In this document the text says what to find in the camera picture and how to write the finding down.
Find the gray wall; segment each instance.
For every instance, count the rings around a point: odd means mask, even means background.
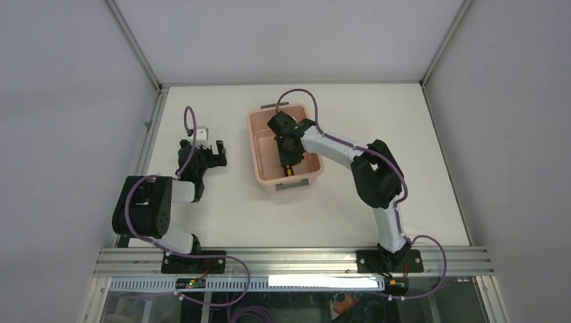
[[[418,81],[462,0],[118,0],[163,83]]]
[[[428,103],[513,322],[571,322],[571,2],[476,0]]]
[[[74,322],[154,93],[102,1],[0,7],[0,322]]]

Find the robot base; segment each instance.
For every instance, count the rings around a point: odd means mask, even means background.
[[[215,256],[217,254],[226,254],[224,250],[208,250],[202,252],[201,256]],[[209,274],[224,274],[226,270],[225,258],[204,258],[204,259],[190,259],[182,258],[179,256],[163,255],[161,273],[162,274],[196,274],[202,275],[207,269],[208,265],[205,260],[210,262]]]
[[[424,272],[424,265],[420,251],[410,249],[406,252],[401,261],[399,261],[392,270],[387,270],[387,264],[382,260],[379,250],[357,250],[357,271],[362,274],[378,273],[405,273],[405,265],[408,268],[408,273],[422,273]]]

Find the pink plastic bin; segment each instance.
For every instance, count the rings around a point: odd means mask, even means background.
[[[280,106],[279,109],[297,122],[309,117],[309,111],[303,104]],[[317,176],[323,173],[323,160],[315,153],[306,152],[302,162],[293,167],[294,175],[284,175],[279,162],[275,135],[267,126],[267,122],[274,115],[275,107],[272,107],[254,110],[246,117],[256,179],[267,192],[313,184]]]

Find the white table surface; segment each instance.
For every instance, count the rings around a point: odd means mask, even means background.
[[[401,204],[409,236],[428,234],[442,245],[469,245],[418,84],[171,87],[147,173],[174,175],[178,142],[185,138],[182,114],[187,105],[194,108],[197,124],[209,128],[212,143],[224,141],[228,158],[227,167],[206,171],[199,203],[172,205],[171,225],[196,234],[208,247],[376,245],[371,208],[359,199],[344,167],[323,158],[325,172],[315,185],[273,194],[256,181],[246,114],[295,87],[316,96],[326,131],[387,143],[409,187],[409,198]],[[306,94],[293,93],[285,100],[313,109]]]

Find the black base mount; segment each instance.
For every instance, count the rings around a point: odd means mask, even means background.
[[[390,276],[391,273],[422,273],[424,265],[420,251],[406,244],[398,252],[392,253],[377,245],[377,250],[357,250],[357,271]]]
[[[161,273],[163,274],[203,274],[208,267],[209,274],[224,274],[226,270],[226,259],[216,257],[226,255],[224,250],[202,251],[198,237],[193,234],[193,249],[190,253],[195,256],[212,256],[207,258],[183,258],[179,256],[163,255]]]

